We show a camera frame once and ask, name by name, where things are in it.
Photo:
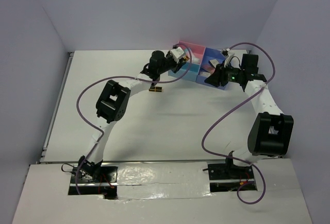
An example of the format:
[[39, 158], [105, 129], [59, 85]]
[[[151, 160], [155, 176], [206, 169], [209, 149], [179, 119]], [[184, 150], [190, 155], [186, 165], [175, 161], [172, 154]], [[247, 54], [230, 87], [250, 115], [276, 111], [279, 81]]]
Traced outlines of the long eyeshadow palette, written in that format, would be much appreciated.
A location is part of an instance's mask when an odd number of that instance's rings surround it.
[[219, 62], [217, 59], [212, 59], [212, 60], [209, 60], [208, 62], [209, 62], [209, 64], [210, 64], [212, 67], [214, 67], [214, 68], [216, 68], [217, 65], [220, 64], [220, 62]]

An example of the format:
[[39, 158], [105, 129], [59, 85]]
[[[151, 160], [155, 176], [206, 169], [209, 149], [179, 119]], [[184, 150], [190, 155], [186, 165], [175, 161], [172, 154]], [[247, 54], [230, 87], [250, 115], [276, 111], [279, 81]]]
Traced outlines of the black gold lipstick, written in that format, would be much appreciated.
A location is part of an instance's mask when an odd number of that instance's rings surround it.
[[149, 92], [157, 92], [157, 93], [161, 93], [163, 92], [162, 87], [158, 87], [158, 86], [151, 86], [148, 90]]

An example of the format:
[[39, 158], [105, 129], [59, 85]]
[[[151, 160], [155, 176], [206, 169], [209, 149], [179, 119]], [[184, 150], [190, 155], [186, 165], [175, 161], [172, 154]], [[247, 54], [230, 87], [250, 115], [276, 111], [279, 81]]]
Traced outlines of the pink blush palette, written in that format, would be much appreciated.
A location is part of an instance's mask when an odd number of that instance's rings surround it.
[[205, 65], [202, 65], [202, 69], [210, 72], [210, 71], [213, 71], [215, 68], [210, 65], [205, 64]]

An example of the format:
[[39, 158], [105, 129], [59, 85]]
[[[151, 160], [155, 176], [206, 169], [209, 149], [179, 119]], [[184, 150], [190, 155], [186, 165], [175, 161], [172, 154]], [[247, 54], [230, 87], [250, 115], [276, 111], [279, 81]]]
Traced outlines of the square pink compact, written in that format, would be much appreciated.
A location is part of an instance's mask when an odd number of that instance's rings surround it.
[[200, 72], [200, 76], [202, 77], [209, 77], [211, 75], [211, 73], [209, 72]]

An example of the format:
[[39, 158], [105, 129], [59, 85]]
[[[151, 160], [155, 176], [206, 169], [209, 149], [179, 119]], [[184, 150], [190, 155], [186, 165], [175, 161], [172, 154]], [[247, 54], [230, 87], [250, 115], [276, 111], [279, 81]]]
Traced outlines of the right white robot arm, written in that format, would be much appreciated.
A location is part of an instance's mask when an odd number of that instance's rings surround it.
[[247, 137], [247, 144], [229, 153], [224, 172], [229, 178], [236, 178], [242, 169], [260, 159], [283, 156], [287, 153], [294, 120], [275, 103], [266, 77], [258, 72], [258, 56], [244, 54], [239, 66], [231, 65], [233, 53], [225, 53], [225, 60], [216, 65], [205, 83], [224, 87], [229, 82], [237, 83], [248, 96], [256, 119]]

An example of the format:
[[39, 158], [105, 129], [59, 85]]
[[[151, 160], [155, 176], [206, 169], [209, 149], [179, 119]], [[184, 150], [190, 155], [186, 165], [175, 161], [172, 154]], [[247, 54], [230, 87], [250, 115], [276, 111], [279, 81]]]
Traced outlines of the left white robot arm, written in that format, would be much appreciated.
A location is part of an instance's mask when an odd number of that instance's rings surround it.
[[136, 77], [123, 76], [121, 82], [116, 77], [108, 77], [97, 102], [97, 124], [92, 124], [83, 117], [79, 108], [82, 94], [76, 102], [78, 114], [82, 119], [96, 130], [92, 135], [90, 148], [78, 161], [78, 171], [89, 182], [95, 182], [101, 177], [101, 164], [109, 135], [115, 124], [124, 116], [129, 98], [142, 91], [148, 90], [161, 83], [160, 75], [172, 71], [178, 72], [185, 64], [192, 65], [192, 52], [188, 47], [178, 44], [166, 54], [160, 50], [153, 51], [142, 71]]

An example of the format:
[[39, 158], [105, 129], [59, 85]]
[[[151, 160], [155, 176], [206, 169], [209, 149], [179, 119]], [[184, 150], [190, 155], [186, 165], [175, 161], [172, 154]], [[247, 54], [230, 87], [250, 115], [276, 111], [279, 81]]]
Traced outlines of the light blue organizer bin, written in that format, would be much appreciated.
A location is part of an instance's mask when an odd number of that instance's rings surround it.
[[[172, 71], [168, 71], [168, 75], [171, 77], [178, 78], [182, 76], [186, 71], [190, 63], [186, 63], [178, 72], [174, 73]], [[183, 80], [188, 80], [192, 82], [196, 82], [197, 75], [199, 73], [201, 65], [193, 63], [187, 73], [182, 77]]]

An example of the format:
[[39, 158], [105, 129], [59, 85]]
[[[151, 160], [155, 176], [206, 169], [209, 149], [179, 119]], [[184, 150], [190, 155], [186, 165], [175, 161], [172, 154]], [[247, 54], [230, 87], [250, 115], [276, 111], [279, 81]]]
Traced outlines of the purple blue organizer bin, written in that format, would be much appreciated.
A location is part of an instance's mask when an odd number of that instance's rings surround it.
[[224, 61], [225, 57], [220, 50], [206, 47], [196, 77], [196, 83], [213, 87], [212, 85], [207, 84], [205, 80], [214, 73], [216, 66]]

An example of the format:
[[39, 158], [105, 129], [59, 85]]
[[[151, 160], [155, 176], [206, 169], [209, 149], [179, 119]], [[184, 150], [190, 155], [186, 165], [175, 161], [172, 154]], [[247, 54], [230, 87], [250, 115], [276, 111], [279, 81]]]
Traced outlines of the pink organizer bin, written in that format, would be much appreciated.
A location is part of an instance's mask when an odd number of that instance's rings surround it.
[[188, 48], [191, 51], [191, 56], [192, 56], [192, 63], [194, 64], [201, 64], [203, 60], [203, 56], [205, 53], [205, 46], [193, 44], [193, 43], [188, 43], [188, 42], [183, 42], [179, 41], [178, 43], [180, 44], [185, 44], [188, 46]]

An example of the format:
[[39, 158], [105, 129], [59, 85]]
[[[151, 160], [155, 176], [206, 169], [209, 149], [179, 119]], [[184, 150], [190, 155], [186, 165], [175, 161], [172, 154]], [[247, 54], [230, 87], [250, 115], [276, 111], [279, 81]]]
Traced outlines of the white foam board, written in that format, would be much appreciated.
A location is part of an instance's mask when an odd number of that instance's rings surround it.
[[266, 160], [267, 190], [211, 193], [203, 163], [121, 164], [118, 198], [70, 195], [58, 164], [32, 165], [14, 223], [311, 223], [290, 161]]

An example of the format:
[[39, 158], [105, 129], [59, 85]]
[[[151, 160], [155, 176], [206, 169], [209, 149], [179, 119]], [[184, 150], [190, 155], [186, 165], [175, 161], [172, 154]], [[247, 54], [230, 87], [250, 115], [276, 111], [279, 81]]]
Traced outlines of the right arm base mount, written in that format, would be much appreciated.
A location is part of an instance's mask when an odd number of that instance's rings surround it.
[[256, 191], [252, 166], [236, 166], [232, 159], [225, 159], [221, 163], [208, 163], [203, 172], [208, 173], [209, 186], [212, 193]]

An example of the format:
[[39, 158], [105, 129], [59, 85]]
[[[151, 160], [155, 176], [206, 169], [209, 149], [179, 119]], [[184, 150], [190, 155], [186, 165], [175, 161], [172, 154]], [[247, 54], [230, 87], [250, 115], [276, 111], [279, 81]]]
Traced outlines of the aluminium rail frame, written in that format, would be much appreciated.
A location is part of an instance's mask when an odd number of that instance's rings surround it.
[[63, 95], [63, 90], [64, 90], [64, 87], [65, 87], [65, 83], [67, 81], [67, 77], [68, 77], [68, 74], [69, 74], [69, 70], [70, 70], [70, 67], [71, 67], [73, 57], [74, 57], [74, 52], [69, 52], [69, 58], [68, 58], [68, 61], [67, 61], [66, 67], [65, 67], [64, 76], [62, 78], [62, 82], [61, 82], [59, 94], [58, 94], [58, 97], [57, 97], [57, 100], [56, 100], [53, 115], [52, 115], [52, 118], [51, 118], [51, 122], [49, 124], [47, 134], [46, 134], [46, 137], [45, 137], [45, 140], [44, 140], [42, 152], [41, 152], [40, 158], [37, 162], [38, 164], [44, 162], [44, 158], [45, 158], [46, 151], [47, 151], [47, 148], [48, 148], [48, 144], [49, 144], [49, 141], [50, 141], [50, 138], [51, 138], [53, 126], [54, 126], [54, 123], [55, 123], [55, 119], [56, 119], [56, 116], [57, 116], [58, 108], [59, 108], [60, 101], [61, 101], [61, 98], [62, 98], [62, 95]]

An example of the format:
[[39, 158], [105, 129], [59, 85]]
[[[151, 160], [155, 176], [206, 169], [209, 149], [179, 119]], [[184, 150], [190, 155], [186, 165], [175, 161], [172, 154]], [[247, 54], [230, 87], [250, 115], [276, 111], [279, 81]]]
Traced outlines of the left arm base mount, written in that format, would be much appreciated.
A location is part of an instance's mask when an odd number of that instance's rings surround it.
[[78, 173], [76, 180], [77, 165], [63, 163], [61, 171], [70, 174], [68, 189], [69, 196], [77, 195], [102, 195], [104, 199], [115, 200], [117, 194], [118, 167], [113, 165], [94, 166], [94, 174], [88, 174], [83, 168]]

